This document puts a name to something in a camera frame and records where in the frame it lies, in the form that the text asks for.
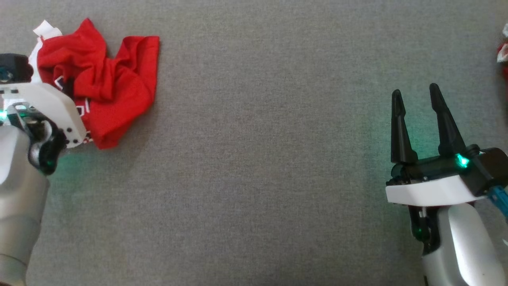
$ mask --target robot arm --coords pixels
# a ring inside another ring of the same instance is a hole
[[[441,91],[431,84],[439,156],[418,159],[411,148],[398,90],[392,94],[391,203],[407,205],[413,236],[423,243],[425,285],[504,286],[502,264],[474,201],[489,197],[508,215],[508,157],[498,148],[465,146]]]
[[[60,152],[83,142],[86,130],[74,102],[29,78],[27,58],[0,55],[0,285],[25,286]]]

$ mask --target white tag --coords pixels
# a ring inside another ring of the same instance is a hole
[[[46,20],[44,20],[37,28],[34,29],[34,33],[43,39],[51,39],[62,35],[60,29],[53,27]]]
[[[499,53],[497,54],[497,62],[508,62],[508,44],[504,44]]]

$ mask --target blue cable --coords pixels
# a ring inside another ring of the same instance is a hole
[[[490,201],[503,213],[504,217],[508,218],[508,194],[501,186],[494,186],[490,188],[487,193]]]

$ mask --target red cloth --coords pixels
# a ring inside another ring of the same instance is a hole
[[[505,43],[501,44],[498,48],[497,48],[497,53],[499,54],[499,52],[501,51],[501,49],[503,48],[503,46],[505,45]],[[503,76],[506,80],[508,80],[508,66],[503,64]]]
[[[74,101],[89,113],[81,119],[99,149],[111,148],[133,120],[153,103],[157,82],[159,37],[124,38],[114,59],[89,19],[70,35],[44,41],[37,65],[43,82],[74,79]]]

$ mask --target gray fabric surface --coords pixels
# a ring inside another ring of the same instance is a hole
[[[391,92],[422,157],[431,82],[466,143],[508,149],[505,0],[3,0],[0,51],[85,17],[112,55],[160,35],[157,98],[118,148],[60,161],[31,285],[421,285],[384,194]],[[508,273],[506,226],[479,210]]]

